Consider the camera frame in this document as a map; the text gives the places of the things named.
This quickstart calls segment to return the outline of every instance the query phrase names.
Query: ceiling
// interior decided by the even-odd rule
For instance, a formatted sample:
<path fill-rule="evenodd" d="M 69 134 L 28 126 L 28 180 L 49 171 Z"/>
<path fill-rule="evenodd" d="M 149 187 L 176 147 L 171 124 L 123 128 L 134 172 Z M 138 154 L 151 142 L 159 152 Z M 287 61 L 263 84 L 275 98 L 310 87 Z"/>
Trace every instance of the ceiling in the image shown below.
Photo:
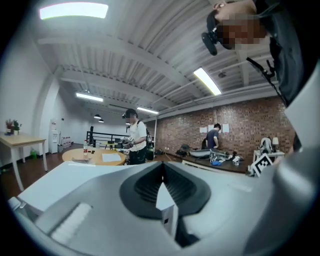
<path fill-rule="evenodd" d="M 62 1 L 44 1 L 44 7 Z M 264 83 L 247 62 L 267 67 L 269 41 L 249 50 L 217 45 L 211 56 L 201 33 L 215 0 L 97 0 L 108 4 L 106 18 L 83 16 L 40 20 L 35 12 L 31 32 L 45 61 L 56 60 L 62 84 L 72 92 L 104 97 L 84 102 L 89 110 L 123 112 L 144 107 L 159 112 L 212 96 L 193 71 L 203 67 L 222 92 Z M 226 72 L 220 78 L 219 73 Z"/>

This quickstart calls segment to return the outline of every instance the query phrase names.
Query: black vent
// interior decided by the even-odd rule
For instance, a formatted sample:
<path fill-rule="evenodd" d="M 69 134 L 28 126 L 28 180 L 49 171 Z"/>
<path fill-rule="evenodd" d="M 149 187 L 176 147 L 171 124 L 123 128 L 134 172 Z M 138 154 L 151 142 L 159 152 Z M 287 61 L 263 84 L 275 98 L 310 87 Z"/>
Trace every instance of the black vent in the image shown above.
<path fill-rule="evenodd" d="M 159 162 L 127 178 L 120 187 L 121 200 L 136 216 L 161 219 L 156 203 L 162 182 L 178 206 L 180 217 L 198 213 L 211 195 L 202 179 L 173 164 Z"/>
<path fill-rule="evenodd" d="M 142 200 L 156 205 L 162 182 L 176 205 L 182 204 L 196 192 L 196 186 L 192 181 L 162 164 L 137 180 L 134 190 Z"/>

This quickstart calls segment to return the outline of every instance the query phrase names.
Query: person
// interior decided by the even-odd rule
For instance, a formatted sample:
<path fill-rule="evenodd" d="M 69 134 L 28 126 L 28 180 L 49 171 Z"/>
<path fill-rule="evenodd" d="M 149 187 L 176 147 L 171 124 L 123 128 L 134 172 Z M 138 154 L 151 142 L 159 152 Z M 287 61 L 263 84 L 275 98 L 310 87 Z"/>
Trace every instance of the person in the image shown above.
<path fill-rule="evenodd" d="M 130 165 L 139 165 L 146 162 L 147 129 L 146 125 L 139 121 L 137 112 L 130 108 L 125 112 L 125 120 L 130 123 L 130 137 L 134 139 L 129 149 Z"/>
<path fill-rule="evenodd" d="M 304 9 L 295 1 L 219 1 L 207 18 L 207 28 L 209 32 L 215 31 L 217 41 L 228 50 L 257 44 L 270 36 L 280 96 L 288 107 L 309 79 L 319 57 L 315 52 L 310 53 L 313 11 L 309 5 Z M 289 152 L 300 148 L 295 135 Z"/>
<path fill-rule="evenodd" d="M 220 130 L 221 125 L 219 123 L 216 123 L 213 126 L 213 129 L 206 134 L 205 142 L 207 149 L 217 149 L 219 147 L 218 139 Z"/>

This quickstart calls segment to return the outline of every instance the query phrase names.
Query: cap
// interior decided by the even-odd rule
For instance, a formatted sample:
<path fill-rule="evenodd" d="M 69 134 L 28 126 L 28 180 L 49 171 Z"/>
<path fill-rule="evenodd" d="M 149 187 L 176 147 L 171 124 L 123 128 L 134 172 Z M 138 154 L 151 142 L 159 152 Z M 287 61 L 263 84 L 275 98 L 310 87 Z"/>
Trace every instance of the cap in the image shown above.
<path fill-rule="evenodd" d="M 136 115 L 136 117 L 138 117 L 137 111 L 133 108 L 129 108 L 126 112 L 125 112 L 125 117 L 129 118 L 130 115 Z"/>

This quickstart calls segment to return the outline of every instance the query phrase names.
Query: brick wall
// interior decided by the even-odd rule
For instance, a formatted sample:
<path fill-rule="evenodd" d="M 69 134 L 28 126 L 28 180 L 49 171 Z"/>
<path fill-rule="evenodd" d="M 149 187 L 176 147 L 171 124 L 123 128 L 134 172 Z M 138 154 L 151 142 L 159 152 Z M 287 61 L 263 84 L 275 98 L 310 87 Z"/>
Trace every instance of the brick wall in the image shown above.
<path fill-rule="evenodd" d="M 156 148 L 169 147 L 172 154 L 183 143 L 201 149 L 206 134 L 200 133 L 199 128 L 213 125 L 216 119 L 221 126 L 229 124 L 230 131 L 219 134 L 220 150 L 237 151 L 250 160 L 262 138 L 278 137 L 279 149 L 286 153 L 292 146 L 295 132 L 284 110 L 285 106 L 278 97 L 269 97 L 159 119 Z"/>
<path fill-rule="evenodd" d="M 146 122 L 145 125 L 148 128 L 148 131 L 150 132 L 151 136 L 154 137 L 156 121 Z"/>

